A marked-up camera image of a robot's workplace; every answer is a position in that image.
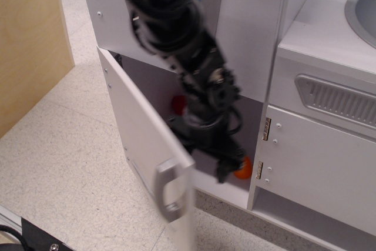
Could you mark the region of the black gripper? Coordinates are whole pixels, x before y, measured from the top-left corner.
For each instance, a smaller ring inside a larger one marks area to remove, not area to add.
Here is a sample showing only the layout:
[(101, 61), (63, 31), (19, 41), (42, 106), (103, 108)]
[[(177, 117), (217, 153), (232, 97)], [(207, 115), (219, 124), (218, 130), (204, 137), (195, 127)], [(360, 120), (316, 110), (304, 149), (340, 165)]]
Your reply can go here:
[(216, 177), (224, 183), (228, 175), (244, 168), (246, 152), (232, 138), (229, 116), (221, 115), (211, 123), (202, 124), (185, 116), (172, 116), (168, 126), (188, 151), (198, 149), (217, 160)]

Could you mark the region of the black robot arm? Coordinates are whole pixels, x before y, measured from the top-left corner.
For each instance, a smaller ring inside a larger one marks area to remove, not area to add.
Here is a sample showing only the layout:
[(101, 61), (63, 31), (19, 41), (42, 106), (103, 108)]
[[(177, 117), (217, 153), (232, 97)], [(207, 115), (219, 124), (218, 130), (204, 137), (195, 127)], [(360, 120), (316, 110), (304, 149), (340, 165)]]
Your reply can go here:
[(234, 103), (240, 97), (234, 76), (204, 22), (197, 0), (125, 0), (133, 34), (148, 53), (164, 59), (179, 74), (186, 104), (168, 125), (188, 151), (217, 160), (220, 183), (245, 164), (245, 150), (233, 139), (242, 120)]

